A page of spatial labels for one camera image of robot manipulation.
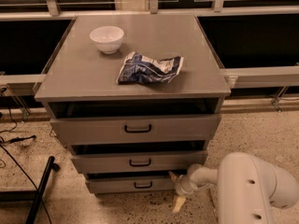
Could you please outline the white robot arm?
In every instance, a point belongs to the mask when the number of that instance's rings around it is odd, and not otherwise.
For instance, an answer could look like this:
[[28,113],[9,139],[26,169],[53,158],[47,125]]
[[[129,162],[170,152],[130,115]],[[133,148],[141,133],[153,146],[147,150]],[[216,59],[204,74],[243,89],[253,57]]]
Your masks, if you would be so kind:
[[299,201],[299,183],[291,173],[248,153],[226,155],[217,169],[195,163],[185,175],[169,175],[175,213],[187,196],[214,185],[218,224],[274,224],[273,207],[286,209]]

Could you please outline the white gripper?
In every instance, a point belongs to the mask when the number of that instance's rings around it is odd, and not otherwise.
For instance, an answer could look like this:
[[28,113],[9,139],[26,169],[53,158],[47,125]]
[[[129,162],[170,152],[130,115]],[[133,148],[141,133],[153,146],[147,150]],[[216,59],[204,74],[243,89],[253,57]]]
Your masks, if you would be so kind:
[[171,180],[175,183],[176,196],[173,201],[173,213],[178,213],[186,202],[186,197],[199,190],[199,181],[189,175],[178,175],[172,171],[168,172]]

